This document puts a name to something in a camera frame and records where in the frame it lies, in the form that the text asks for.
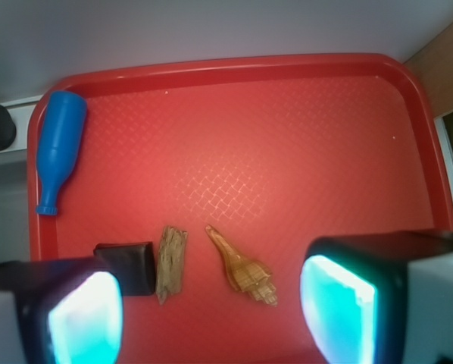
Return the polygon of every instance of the cyan light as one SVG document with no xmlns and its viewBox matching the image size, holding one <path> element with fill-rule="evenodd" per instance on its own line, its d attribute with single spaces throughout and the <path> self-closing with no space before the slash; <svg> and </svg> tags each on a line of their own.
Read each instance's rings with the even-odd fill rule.
<svg viewBox="0 0 453 364">
<path fill-rule="evenodd" d="M 119 355 L 122 325 L 117 279 L 98 271 L 48 314 L 56 363 L 114 363 Z"/>
<path fill-rule="evenodd" d="M 376 288 L 325 256 L 301 273 L 301 304 L 317 347 L 330 363 L 373 363 Z"/>
</svg>

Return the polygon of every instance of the seashell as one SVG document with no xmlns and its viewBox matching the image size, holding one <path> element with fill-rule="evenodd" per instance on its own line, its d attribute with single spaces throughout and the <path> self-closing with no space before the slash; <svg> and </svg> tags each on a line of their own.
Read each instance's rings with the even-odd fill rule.
<svg viewBox="0 0 453 364">
<path fill-rule="evenodd" d="M 205 230 L 223 257 L 226 277 L 232 288 L 248 293 L 256 301 L 277 306 L 276 288 L 270 282 L 272 271 L 264 263 L 238 251 L 214 227 L 207 225 Z"/>
</svg>

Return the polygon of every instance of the blue bottle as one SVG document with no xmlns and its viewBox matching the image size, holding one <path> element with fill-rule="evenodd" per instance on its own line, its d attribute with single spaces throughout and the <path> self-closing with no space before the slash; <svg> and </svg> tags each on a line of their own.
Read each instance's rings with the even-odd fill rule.
<svg viewBox="0 0 453 364">
<path fill-rule="evenodd" d="M 36 207 L 40 215 L 58 212 L 58 191 L 75 167 L 86 110 L 85 99 L 74 93 L 56 91 L 50 96 L 36 156 L 42 181 L 42 198 Z"/>
</svg>

